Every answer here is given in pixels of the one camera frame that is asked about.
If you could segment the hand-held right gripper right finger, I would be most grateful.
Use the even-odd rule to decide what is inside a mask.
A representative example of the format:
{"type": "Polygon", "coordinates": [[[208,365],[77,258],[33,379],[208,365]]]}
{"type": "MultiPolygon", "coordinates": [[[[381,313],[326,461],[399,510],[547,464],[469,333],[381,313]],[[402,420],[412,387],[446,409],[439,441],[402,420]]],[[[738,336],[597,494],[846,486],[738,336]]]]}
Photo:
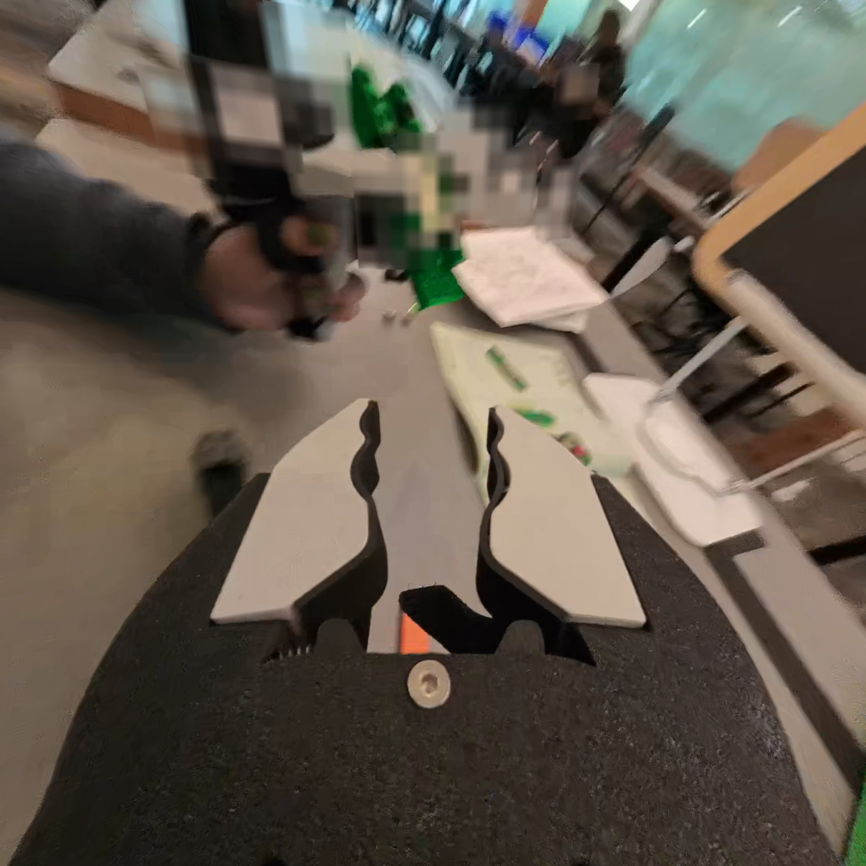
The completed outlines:
{"type": "Polygon", "coordinates": [[[562,622],[643,628],[593,473],[508,407],[490,410],[487,448],[479,566],[562,622]]]}

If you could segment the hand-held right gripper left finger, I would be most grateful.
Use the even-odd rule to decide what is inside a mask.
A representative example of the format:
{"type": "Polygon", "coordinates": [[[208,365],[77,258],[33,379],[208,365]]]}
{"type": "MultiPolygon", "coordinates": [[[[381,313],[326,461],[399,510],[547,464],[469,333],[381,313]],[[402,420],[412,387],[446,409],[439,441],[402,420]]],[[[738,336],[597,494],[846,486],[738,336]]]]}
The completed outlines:
{"type": "Polygon", "coordinates": [[[276,463],[212,622],[318,626],[372,613],[388,571],[373,499],[380,443],[378,403],[359,399],[276,463]]]}

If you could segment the green brick assembly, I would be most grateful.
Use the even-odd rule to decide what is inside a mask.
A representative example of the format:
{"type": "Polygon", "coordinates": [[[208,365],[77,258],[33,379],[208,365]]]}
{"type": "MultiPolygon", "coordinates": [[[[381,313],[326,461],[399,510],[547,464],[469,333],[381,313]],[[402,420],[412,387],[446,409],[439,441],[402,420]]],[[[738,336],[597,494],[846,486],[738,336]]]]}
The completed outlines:
{"type": "Polygon", "coordinates": [[[424,127],[404,81],[379,89],[373,71],[365,65],[352,68],[349,84],[352,129],[362,150],[388,149],[416,152],[424,127]]]}

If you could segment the person's left forearm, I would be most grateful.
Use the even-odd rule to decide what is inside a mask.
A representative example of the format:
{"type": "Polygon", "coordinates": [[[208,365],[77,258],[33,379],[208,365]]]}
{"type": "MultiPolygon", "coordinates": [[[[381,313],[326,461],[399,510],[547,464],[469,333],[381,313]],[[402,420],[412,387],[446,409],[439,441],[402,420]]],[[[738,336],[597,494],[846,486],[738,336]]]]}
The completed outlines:
{"type": "Polygon", "coordinates": [[[84,176],[2,128],[2,288],[234,332],[198,286],[220,233],[206,216],[84,176]]]}

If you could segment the grey desk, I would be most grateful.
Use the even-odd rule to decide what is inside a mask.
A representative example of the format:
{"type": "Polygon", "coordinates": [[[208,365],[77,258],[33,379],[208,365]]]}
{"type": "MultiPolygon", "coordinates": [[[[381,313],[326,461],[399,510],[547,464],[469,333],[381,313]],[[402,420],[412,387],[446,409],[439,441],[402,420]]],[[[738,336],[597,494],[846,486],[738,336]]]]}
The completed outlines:
{"type": "Polygon", "coordinates": [[[487,505],[401,339],[324,364],[283,444],[378,403],[372,613],[219,624],[282,457],[204,525],[203,395],[114,322],[2,291],[2,862],[841,864],[730,610],[610,481],[643,628],[479,566],[487,505]],[[428,655],[399,653],[404,612],[428,655]]]}

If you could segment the person's left hand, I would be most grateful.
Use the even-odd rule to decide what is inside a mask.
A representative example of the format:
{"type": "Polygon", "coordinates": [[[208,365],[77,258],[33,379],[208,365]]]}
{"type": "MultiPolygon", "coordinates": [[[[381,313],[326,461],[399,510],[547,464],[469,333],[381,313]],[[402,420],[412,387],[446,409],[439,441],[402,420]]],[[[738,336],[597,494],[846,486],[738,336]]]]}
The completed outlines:
{"type": "Polygon", "coordinates": [[[256,228],[217,227],[202,214],[189,218],[209,244],[198,271],[198,288],[217,319],[239,331],[278,331],[302,319],[346,322],[366,295],[364,280],[346,272],[339,287],[328,274],[302,275],[275,267],[263,254],[256,228]]]}

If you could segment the grey and black block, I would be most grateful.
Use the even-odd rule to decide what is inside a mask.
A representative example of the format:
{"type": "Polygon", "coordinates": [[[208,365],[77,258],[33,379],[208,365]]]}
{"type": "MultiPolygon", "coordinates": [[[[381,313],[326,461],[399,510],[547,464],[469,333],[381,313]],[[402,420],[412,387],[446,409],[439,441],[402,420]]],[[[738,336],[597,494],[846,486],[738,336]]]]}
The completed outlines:
{"type": "Polygon", "coordinates": [[[232,504],[248,480],[249,460],[243,439],[230,428],[202,434],[191,464],[211,521],[232,504]]]}

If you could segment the white tray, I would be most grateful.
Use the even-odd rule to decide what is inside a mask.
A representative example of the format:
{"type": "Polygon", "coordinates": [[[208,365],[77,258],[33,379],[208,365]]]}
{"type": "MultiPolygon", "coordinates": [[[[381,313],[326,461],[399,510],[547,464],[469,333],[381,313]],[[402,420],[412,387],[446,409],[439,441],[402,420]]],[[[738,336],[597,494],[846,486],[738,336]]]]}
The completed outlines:
{"type": "Polygon", "coordinates": [[[758,532],[762,515],[696,414],[660,385],[634,376],[590,373],[585,395],[616,431],[634,470],[677,532],[708,548],[758,532]]]}

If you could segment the green and white instruction booklet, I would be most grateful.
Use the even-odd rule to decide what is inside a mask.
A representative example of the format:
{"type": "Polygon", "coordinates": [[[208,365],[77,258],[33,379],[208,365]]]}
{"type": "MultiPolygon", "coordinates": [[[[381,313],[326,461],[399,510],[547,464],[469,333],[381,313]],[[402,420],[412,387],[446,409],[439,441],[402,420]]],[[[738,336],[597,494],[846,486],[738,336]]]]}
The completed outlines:
{"type": "Polygon", "coordinates": [[[474,447],[474,480],[488,502],[488,415],[507,407],[608,479],[628,475],[627,449],[584,396],[565,351],[471,328],[429,328],[439,372],[474,447]]]}

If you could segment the green brick baseplate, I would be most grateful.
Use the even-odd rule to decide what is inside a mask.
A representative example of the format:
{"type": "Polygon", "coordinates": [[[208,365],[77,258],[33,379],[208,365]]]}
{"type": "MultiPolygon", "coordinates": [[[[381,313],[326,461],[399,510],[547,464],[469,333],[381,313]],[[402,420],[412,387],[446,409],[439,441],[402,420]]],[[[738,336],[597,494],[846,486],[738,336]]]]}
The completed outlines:
{"type": "Polygon", "coordinates": [[[410,253],[406,273],[418,310],[458,302],[466,296],[453,272],[463,261],[460,247],[421,249],[410,253]]]}

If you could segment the clear acrylic stand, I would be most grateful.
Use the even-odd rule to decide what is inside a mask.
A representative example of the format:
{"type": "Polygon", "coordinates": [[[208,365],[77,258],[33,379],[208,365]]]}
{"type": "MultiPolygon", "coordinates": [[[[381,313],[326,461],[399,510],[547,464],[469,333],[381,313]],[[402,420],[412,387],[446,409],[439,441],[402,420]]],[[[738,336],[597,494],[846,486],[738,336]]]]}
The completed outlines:
{"type": "Polygon", "coordinates": [[[746,330],[746,322],[741,317],[736,317],[728,322],[725,327],[714,336],[706,345],[704,345],[696,355],[689,359],[676,373],[669,376],[663,384],[661,384],[655,395],[646,404],[644,410],[644,419],[639,423],[637,429],[639,436],[644,440],[644,444],[648,450],[655,454],[655,458],[664,464],[667,470],[678,475],[684,480],[695,482],[702,487],[709,495],[713,497],[727,497],[735,494],[753,491],[761,488],[769,482],[792,471],[798,470],[806,465],[838,452],[839,450],[848,448],[855,442],[864,439],[864,431],[858,428],[847,430],[844,435],[835,437],[820,446],[812,446],[798,453],[795,458],[780,463],[772,469],[760,474],[752,479],[738,478],[731,480],[726,485],[711,483],[705,476],[704,470],[700,466],[691,463],[682,462],[666,445],[663,438],[660,438],[654,431],[654,419],[662,412],[663,406],[669,405],[677,391],[685,381],[694,375],[704,364],[709,362],[711,358],[717,355],[724,347],[730,344],[746,330]]]}

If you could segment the white wood-edged table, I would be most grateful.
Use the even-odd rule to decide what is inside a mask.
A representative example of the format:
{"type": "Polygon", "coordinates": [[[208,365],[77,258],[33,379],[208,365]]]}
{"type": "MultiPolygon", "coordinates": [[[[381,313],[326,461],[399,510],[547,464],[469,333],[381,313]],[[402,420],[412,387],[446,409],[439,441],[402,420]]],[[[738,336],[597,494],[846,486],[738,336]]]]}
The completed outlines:
{"type": "Polygon", "coordinates": [[[205,157],[183,2],[105,2],[49,63],[60,113],[160,150],[205,157]]]}

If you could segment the white folded paper sheets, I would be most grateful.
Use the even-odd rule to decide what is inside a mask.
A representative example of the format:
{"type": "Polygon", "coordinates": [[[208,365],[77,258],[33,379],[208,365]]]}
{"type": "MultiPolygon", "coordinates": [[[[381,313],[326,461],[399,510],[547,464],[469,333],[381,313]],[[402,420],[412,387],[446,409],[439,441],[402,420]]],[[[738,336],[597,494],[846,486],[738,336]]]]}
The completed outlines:
{"type": "Polygon", "coordinates": [[[534,228],[471,230],[453,274],[463,293],[501,328],[554,327],[602,306],[608,293],[534,228]]]}

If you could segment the wood-edged black board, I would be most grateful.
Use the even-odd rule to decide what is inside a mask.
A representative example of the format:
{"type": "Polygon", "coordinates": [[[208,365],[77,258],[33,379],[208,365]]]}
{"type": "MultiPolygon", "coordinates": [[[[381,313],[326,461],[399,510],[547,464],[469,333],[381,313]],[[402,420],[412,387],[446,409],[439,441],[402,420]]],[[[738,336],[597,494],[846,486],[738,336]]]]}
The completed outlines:
{"type": "Polygon", "coordinates": [[[693,270],[864,430],[864,105],[723,216],[693,270]]]}

